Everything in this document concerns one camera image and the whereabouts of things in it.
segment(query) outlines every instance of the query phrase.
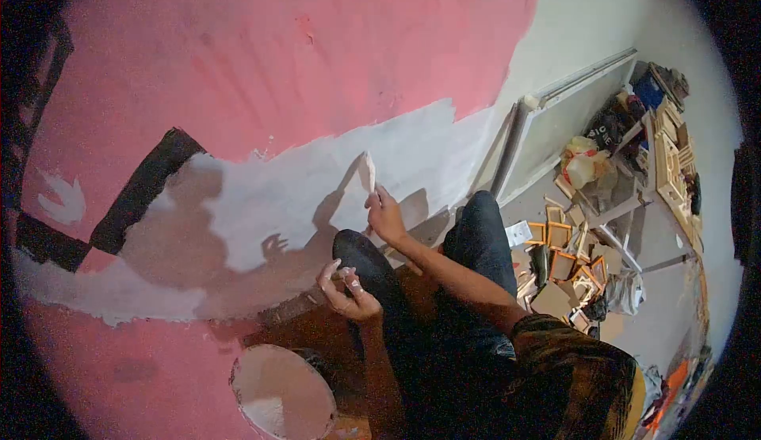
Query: pink paint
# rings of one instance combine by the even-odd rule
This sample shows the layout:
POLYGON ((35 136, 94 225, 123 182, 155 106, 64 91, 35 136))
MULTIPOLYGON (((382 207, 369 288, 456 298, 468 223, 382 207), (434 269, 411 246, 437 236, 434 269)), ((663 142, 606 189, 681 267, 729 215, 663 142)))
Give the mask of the pink paint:
POLYGON ((267 157, 452 98, 488 107, 536 0, 74 0, 75 52, 45 109, 24 210, 88 240, 172 126, 216 157, 267 157), (47 218, 37 169, 87 211, 47 218))
MULTIPOLYGON (((172 126, 235 161, 452 98, 491 105, 536 0, 74 0, 75 52, 45 109, 22 207, 89 240, 172 126), (39 170, 81 183, 65 226, 39 170)), ((92 252, 81 267, 112 258, 92 252)), ((228 385, 254 323, 100 319, 36 302, 27 322, 59 394, 94 438, 260 438, 228 385)))
POLYGON ((261 438, 228 383, 252 322, 133 321, 114 329, 37 302, 27 326, 59 396, 93 438, 261 438))

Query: person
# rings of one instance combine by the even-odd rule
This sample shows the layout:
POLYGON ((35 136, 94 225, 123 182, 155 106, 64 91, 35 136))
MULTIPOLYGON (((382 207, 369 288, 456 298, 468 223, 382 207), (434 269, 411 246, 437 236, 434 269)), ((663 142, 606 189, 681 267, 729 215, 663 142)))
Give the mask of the person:
POLYGON ((317 276, 356 325, 374 438, 630 438, 644 380, 625 352, 519 306, 494 197, 472 196, 441 250, 409 236, 385 188, 367 198, 380 238, 440 285, 437 316, 415 320, 385 256, 340 231, 317 276), (337 288, 337 283, 345 289, 337 288))

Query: paint bucket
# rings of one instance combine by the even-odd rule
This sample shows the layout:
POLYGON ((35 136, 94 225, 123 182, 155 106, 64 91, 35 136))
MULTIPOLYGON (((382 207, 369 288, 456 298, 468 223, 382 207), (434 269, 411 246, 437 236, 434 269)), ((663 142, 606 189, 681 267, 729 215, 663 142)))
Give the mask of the paint bucket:
POLYGON ((233 363, 230 386, 243 417, 282 440, 324 438, 335 425, 336 399, 299 354, 272 344, 252 346, 233 363))

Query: white primer patch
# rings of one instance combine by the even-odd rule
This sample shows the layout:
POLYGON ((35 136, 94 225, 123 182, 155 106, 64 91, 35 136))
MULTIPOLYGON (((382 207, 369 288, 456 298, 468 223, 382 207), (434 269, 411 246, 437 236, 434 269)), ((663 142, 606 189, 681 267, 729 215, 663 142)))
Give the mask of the white primer patch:
POLYGON ((81 221, 84 216, 85 204, 79 179, 74 178, 74 183, 69 184, 60 176, 52 176, 40 169, 38 172, 63 203, 63 205, 56 204, 43 194, 37 194, 37 202, 40 203, 45 214, 64 226, 71 226, 74 222, 81 221))
POLYGON ((488 123, 491 108, 457 124, 454 110, 450 99, 436 101, 268 161, 195 155, 128 229, 108 268, 71 274, 16 251, 20 289, 107 323, 251 318, 314 284, 339 229, 365 230, 363 151, 408 228, 467 195, 499 127, 488 123))

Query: black paint stripe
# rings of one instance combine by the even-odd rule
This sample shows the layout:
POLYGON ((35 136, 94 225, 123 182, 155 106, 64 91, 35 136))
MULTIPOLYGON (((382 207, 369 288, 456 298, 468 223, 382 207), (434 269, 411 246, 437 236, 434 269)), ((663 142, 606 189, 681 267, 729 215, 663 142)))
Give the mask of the black paint stripe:
POLYGON ((18 217, 16 247, 39 264, 50 260, 72 273, 90 251, 88 243, 63 234, 25 212, 18 217))
POLYGON ((185 131, 173 128, 166 132, 132 173, 117 200, 95 227, 90 244, 109 254, 119 254, 124 245, 125 230, 145 215, 148 205, 164 189, 166 178, 199 152, 205 152, 204 148, 185 131))

